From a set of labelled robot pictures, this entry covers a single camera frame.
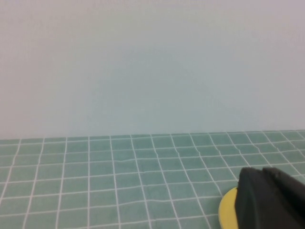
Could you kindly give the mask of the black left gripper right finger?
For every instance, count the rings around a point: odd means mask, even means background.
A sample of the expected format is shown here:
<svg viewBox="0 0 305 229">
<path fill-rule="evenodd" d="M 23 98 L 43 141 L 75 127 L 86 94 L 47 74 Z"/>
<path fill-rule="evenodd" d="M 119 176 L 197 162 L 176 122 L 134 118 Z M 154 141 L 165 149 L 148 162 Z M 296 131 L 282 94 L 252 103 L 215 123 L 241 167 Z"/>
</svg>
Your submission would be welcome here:
<svg viewBox="0 0 305 229">
<path fill-rule="evenodd" d="M 305 185 L 275 167 L 263 168 L 263 175 L 287 214 L 303 229 L 305 227 Z"/>
</svg>

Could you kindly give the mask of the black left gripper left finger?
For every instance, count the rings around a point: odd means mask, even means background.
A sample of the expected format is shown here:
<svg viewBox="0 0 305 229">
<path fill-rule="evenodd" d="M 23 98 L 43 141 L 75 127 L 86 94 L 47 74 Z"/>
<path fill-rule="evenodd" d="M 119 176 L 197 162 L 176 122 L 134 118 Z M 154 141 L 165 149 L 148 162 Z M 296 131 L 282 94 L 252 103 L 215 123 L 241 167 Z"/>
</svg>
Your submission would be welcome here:
<svg viewBox="0 0 305 229">
<path fill-rule="evenodd" d="M 242 168 L 234 204 L 238 228 L 266 227 L 264 207 L 269 194 L 270 187 L 261 170 L 251 167 Z"/>
</svg>

